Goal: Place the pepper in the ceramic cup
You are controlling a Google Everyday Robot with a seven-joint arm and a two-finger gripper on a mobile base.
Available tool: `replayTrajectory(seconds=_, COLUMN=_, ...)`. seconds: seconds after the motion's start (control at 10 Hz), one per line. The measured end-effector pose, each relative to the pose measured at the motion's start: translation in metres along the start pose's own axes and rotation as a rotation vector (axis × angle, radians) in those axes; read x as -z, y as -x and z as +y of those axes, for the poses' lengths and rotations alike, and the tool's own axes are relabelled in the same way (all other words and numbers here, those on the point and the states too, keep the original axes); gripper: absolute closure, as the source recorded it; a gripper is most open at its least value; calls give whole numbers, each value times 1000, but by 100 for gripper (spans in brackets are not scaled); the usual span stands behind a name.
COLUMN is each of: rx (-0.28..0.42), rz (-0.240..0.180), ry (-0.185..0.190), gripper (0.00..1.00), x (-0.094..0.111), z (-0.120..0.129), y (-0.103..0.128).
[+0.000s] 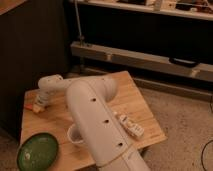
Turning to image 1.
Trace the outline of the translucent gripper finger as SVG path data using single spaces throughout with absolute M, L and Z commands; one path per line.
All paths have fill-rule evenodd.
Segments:
M 34 104 L 34 105 L 33 105 L 33 108 L 32 108 L 32 111 L 33 111 L 34 113 L 36 113 L 36 114 L 42 113 L 42 112 L 45 111 L 45 107 L 44 107 L 44 106 L 40 106 L 40 105 L 38 105 L 38 104 Z

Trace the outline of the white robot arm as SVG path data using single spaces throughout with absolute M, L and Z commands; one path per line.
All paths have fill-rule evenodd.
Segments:
M 57 91 L 66 92 L 66 104 L 99 171 L 150 171 L 128 135 L 139 138 L 143 128 L 125 115 L 116 118 L 108 102 L 117 94 L 110 76 L 64 79 L 60 75 L 42 77 L 33 111 L 45 109 Z

